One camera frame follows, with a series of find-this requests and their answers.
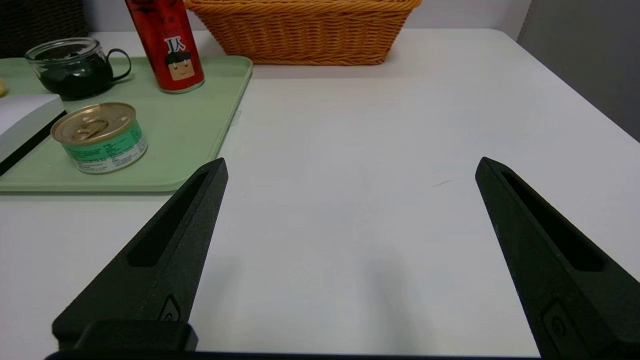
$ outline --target glass cup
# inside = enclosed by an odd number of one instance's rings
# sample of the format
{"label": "glass cup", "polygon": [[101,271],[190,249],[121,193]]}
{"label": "glass cup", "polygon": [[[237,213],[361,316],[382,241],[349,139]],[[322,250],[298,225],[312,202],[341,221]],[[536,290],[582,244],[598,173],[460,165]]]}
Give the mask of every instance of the glass cup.
{"label": "glass cup", "polygon": [[[113,76],[109,56],[122,53],[129,69]],[[66,99],[97,95],[131,72],[131,59],[120,49],[104,56],[100,42],[94,38],[65,38],[31,48],[24,55],[44,87]]]}

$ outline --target pull tab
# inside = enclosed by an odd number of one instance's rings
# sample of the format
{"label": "pull tab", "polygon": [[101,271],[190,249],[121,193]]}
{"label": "pull tab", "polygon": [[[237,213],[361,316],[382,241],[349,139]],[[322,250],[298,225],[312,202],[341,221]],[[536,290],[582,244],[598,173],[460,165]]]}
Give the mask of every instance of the pull tab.
{"label": "pull tab", "polygon": [[[89,125],[91,124],[96,124],[96,123],[100,123],[100,126],[96,127],[95,129],[87,129],[87,127],[89,127]],[[90,137],[92,137],[93,135],[99,133],[102,130],[105,130],[107,128],[107,126],[109,126],[109,122],[105,119],[102,118],[95,118],[95,119],[90,119],[84,122],[84,124],[82,125],[82,127],[80,127],[78,130],[76,130],[76,133],[73,135],[73,140],[76,141],[83,141],[86,140]]]}

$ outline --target white table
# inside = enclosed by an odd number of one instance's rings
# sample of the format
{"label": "white table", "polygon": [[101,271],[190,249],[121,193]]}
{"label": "white table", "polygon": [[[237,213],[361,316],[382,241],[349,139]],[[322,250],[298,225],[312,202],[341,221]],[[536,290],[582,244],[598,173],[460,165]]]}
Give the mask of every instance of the white table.
{"label": "white table", "polygon": [[[97,36],[142,55],[134,33]],[[537,355],[481,156],[640,275],[640,145],[498,31],[403,30],[376,67],[256,66],[240,110],[199,350]],[[1,196],[3,358],[54,352],[53,319],[168,198]]]}

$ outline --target yellow object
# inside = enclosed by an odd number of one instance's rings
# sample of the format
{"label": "yellow object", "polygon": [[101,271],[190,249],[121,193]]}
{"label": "yellow object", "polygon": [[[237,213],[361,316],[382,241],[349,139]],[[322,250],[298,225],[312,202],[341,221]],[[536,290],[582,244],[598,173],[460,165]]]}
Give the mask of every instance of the yellow object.
{"label": "yellow object", "polygon": [[227,55],[254,63],[375,65],[421,0],[186,0]]}

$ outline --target black stripe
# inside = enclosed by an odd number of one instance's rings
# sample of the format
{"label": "black stripe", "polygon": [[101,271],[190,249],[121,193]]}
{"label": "black stripe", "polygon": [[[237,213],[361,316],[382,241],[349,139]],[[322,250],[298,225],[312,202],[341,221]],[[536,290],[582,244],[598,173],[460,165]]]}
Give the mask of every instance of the black stripe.
{"label": "black stripe", "polygon": [[62,111],[60,115],[58,115],[55,119],[51,120],[50,123],[45,125],[42,129],[40,129],[35,135],[33,135],[29,140],[27,140],[24,144],[22,144],[16,151],[14,151],[11,155],[7,156],[4,161],[0,163],[0,176],[4,175],[5,172],[9,171],[9,169],[18,163],[23,157],[27,156],[31,150],[33,150],[42,140],[45,140],[47,136],[49,136],[49,131],[53,124],[58,121],[60,118],[67,114],[66,111]]}

